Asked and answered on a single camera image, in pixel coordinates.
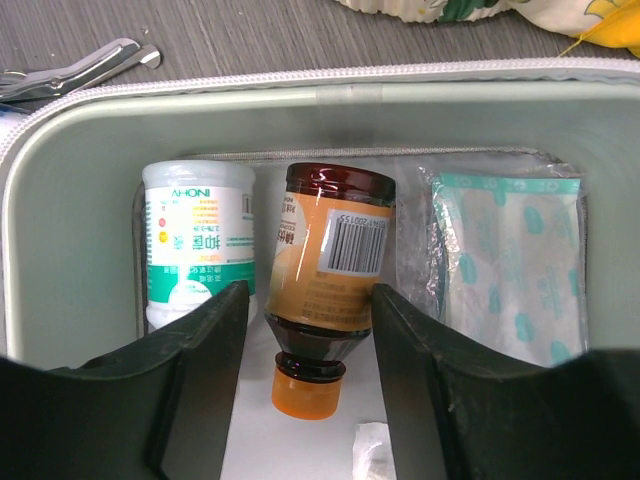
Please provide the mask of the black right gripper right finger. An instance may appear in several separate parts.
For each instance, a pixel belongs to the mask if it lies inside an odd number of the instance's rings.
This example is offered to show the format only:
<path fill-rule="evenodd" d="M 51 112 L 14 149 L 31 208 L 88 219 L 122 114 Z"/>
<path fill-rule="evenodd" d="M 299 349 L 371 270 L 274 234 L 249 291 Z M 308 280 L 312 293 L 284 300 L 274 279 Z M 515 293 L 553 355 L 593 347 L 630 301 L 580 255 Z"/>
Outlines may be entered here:
<path fill-rule="evenodd" d="M 371 307 L 399 478 L 638 477 L 636 350 L 543 368 L 460 334 L 386 284 Z"/>

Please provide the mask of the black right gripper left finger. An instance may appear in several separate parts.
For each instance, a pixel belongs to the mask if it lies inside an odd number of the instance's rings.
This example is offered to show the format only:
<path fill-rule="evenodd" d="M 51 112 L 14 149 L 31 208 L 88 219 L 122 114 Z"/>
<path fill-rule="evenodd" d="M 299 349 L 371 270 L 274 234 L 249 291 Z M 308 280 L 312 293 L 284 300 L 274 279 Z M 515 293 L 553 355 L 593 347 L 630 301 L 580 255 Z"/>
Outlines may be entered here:
<path fill-rule="evenodd" d="M 247 330 L 235 282 L 83 366 L 1 363 L 5 479 L 216 479 Z"/>

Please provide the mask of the bagged teal plaster strips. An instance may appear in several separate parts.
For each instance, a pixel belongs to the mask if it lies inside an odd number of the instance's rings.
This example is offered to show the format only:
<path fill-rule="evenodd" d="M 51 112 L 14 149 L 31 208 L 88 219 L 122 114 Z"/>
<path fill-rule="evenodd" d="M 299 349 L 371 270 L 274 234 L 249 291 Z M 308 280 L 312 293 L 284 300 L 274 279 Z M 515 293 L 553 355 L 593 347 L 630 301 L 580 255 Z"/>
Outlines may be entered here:
<path fill-rule="evenodd" d="M 553 160 L 426 157 L 396 166 L 396 287 L 421 312 L 552 367 L 588 347 L 586 192 Z"/>

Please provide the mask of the white bottle green label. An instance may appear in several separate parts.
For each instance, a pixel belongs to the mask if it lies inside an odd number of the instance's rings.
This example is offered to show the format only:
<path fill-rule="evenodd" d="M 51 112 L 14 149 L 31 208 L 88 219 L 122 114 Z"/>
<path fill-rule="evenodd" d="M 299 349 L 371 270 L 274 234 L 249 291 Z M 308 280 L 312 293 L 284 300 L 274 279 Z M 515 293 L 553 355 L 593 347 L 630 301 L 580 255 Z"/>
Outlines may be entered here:
<path fill-rule="evenodd" d="M 253 170 L 171 160 L 147 165 L 142 179 L 150 326 L 162 328 L 242 280 L 255 317 Z"/>

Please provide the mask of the brown glass medicine bottle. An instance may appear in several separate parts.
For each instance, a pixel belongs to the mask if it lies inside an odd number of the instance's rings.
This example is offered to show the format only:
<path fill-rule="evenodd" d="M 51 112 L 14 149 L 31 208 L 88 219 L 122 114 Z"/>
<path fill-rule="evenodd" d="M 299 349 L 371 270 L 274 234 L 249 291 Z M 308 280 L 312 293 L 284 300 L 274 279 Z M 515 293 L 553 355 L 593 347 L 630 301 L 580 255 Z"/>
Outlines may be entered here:
<path fill-rule="evenodd" d="M 345 358 L 372 330 L 395 181 L 327 163 L 286 173 L 265 319 L 280 347 L 272 403 L 304 420 L 337 410 Z"/>

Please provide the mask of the grey medicine kit case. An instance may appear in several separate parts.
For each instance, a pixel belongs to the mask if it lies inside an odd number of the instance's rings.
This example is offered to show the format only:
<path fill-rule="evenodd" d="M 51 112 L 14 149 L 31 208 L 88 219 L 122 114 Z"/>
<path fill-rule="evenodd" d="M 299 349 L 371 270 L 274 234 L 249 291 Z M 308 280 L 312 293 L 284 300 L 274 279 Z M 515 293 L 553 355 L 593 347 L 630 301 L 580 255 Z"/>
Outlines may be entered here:
<path fill-rule="evenodd" d="M 546 58 L 133 84 L 41 108 L 1 148 L 1 363 L 76 369 L 145 337 L 138 214 L 152 162 L 255 166 L 265 257 L 290 161 L 500 151 L 584 172 L 590 351 L 639 354 L 639 65 Z"/>

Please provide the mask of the bagged white blue bandage roll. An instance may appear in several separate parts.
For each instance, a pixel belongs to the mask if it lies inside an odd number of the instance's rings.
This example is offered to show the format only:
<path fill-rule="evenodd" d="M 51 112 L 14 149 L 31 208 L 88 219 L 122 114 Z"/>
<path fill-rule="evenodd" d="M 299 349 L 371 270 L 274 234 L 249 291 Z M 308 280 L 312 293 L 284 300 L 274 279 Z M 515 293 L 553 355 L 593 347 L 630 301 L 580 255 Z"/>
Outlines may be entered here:
<path fill-rule="evenodd" d="M 0 121 L 2 125 L 16 124 L 26 119 L 31 112 L 8 104 L 0 104 Z"/>

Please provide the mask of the black handled scissors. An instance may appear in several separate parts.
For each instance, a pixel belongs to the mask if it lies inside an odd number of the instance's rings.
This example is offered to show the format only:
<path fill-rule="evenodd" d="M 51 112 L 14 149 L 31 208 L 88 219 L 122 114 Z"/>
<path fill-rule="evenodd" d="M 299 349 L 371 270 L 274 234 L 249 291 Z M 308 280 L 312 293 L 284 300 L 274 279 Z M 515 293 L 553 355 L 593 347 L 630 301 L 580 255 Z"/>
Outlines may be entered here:
<path fill-rule="evenodd" d="M 118 38 L 74 64 L 49 70 L 1 73 L 1 101 L 24 102 L 57 98 L 99 85 L 137 65 L 156 69 L 162 62 L 153 45 L 141 45 L 129 38 Z"/>

